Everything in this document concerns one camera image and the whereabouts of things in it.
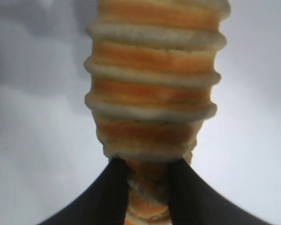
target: spiral pastry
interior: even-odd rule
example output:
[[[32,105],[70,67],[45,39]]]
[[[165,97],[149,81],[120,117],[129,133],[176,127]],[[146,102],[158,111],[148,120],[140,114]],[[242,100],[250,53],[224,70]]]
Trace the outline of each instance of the spiral pastry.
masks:
[[[191,163],[197,133],[216,113],[214,58],[229,14],[226,0],[98,1],[85,103],[105,156],[130,168],[126,225],[171,224],[167,165]]]

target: gray background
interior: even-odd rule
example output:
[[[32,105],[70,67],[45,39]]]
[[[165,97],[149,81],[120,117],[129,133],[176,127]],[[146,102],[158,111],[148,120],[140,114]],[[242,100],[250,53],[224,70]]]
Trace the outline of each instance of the gray background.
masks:
[[[251,213],[281,225],[281,0],[231,0],[217,55],[222,81],[194,169]],[[33,225],[107,164],[84,95],[94,0],[0,0],[0,225]]]

